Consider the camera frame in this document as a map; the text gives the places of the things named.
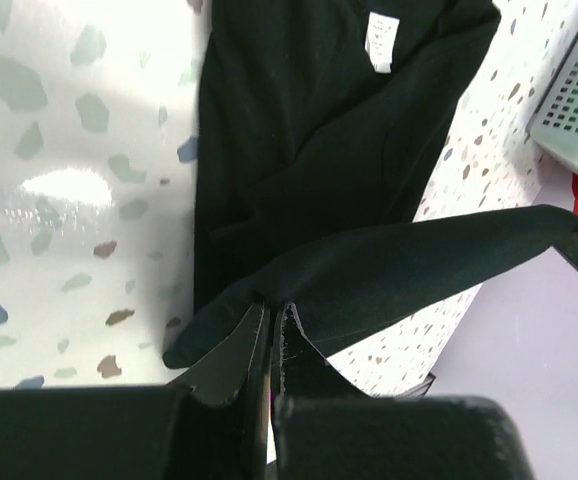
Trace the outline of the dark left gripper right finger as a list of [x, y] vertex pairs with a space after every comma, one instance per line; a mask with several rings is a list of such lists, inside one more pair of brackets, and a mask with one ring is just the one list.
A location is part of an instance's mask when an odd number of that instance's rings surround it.
[[278, 316], [272, 426], [281, 479], [531, 479], [518, 430], [482, 397], [372, 397]]

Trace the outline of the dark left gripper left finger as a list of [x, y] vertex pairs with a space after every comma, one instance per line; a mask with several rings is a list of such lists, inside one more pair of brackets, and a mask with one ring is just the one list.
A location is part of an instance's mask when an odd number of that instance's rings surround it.
[[253, 304], [165, 385], [0, 390], [0, 479], [261, 479], [272, 326]]

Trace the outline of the black t shirt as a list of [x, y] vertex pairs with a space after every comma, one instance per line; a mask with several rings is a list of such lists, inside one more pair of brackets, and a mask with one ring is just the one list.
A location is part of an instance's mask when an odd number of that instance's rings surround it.
[[[400, 20], [389, 74], [370, 12]], [[335, 354], [578, 232], [552, 206], [416, 222], [459, 99], [498, 29], [490, 1], [216, 1], [199, 87], [193, 365], [261, 303]]]

